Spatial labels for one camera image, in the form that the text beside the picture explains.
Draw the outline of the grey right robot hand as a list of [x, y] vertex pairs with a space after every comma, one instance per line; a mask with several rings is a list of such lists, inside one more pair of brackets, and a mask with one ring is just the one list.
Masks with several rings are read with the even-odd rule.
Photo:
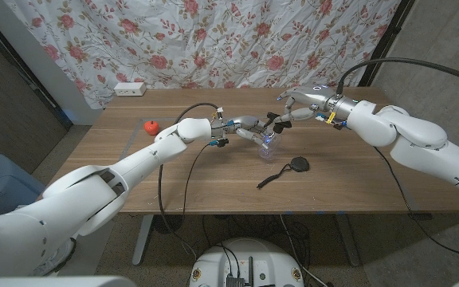
[[273, 123], [309, 120], [315, 117], [327, 124], [342, 124], [350, 116], [357, 101], [338, 95], [327, 85], [299, 86], [282, 92], [278, 99], [286, 98], [284, 115]]

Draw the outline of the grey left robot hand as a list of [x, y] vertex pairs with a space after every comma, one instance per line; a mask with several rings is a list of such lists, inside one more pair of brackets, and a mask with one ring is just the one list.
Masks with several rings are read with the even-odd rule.
[[265, 151], [272, 150], [275, 132], [255, 116], [214, 120], [210, 126], [213, 139], [219, 140], [226, 138], [227, 134], [236, 134], [243, 139], [253, 141]]

